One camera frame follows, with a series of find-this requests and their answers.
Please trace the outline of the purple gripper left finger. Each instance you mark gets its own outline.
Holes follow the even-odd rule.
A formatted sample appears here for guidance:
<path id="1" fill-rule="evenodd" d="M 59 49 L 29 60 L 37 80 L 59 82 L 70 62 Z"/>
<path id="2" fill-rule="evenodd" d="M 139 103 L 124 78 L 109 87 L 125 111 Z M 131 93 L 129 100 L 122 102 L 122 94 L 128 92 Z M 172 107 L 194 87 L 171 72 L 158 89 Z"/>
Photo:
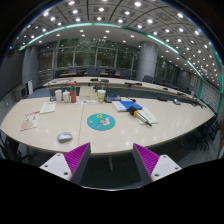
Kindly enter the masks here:
<path id="1" fill-rule="evenodd" d="M 56 153 L 40 166 L 72 183 L 79 184 L 91 153 L 91 145 L 86 143 L 65 154 Z"/>

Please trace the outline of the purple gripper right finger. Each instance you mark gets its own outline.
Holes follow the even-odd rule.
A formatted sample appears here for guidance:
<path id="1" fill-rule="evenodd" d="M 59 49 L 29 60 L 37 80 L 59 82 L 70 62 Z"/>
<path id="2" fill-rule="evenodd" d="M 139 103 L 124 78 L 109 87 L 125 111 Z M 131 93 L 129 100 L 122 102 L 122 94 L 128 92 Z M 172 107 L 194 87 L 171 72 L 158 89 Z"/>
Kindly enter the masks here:
<path id="1" fill-rule="evenodd" d="M 168 155 L 158 155 L 136 143 L 133 144 L 132 154 L 144 185 L 181 170 Z"/>

